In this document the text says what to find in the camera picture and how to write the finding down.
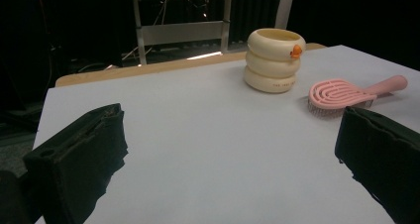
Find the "pink hairbrush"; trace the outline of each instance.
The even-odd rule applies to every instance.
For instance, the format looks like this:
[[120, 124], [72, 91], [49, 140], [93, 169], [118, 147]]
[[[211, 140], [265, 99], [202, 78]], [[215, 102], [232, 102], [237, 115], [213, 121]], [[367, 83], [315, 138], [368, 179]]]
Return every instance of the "pink hairbrush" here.
[[309, 111], [319, 117], [340, 116], [347, 106], [370, 107], [377, 96], [407, 87], [402, 75], [392, 76], [368, 88], [343, 79], [317, 82], [309, 90]]

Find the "hairbrush handle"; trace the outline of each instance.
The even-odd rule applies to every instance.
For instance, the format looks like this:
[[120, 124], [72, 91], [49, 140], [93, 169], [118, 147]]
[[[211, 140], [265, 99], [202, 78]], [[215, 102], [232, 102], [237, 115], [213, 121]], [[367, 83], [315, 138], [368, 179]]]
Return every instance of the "hairbrush handle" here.
[[365, 93], [380, 95], [388, 92], [402, 90], [407, 87], [408, 81], [402, 75], [394, 75], [384, 81], [363, 89]]

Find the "pen holder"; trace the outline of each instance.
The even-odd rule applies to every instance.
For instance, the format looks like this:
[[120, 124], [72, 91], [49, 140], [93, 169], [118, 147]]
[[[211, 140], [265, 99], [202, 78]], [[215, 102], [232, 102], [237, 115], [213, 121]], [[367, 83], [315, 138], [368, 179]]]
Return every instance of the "pen holder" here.
[[282, 29], [258, 29], [248, 37], [245, 82], [260, 91], [282, 93], [296, 81], [300, 56], [306, 50], [305, 40]]

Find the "orange duck beak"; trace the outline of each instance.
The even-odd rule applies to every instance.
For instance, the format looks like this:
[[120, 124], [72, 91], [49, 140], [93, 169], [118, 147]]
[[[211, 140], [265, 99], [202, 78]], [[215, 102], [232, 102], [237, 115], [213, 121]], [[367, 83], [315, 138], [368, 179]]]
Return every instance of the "orange duck beak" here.
[[302, 54], [302, 48], [299, 45], [294, 45], [293, 51], [290, 52], [290, 57], [300, 58], [301, 54]]

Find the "cup opening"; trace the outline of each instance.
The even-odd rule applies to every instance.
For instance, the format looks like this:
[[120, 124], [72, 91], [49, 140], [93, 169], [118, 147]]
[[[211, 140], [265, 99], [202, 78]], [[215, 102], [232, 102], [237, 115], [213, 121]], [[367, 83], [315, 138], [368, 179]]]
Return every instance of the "cup opening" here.
[[278, 41], [296, 41], [300, 39], [300, 36], [281, 29], [260, 29], [257, 33], [265, 38], [278, 40]]

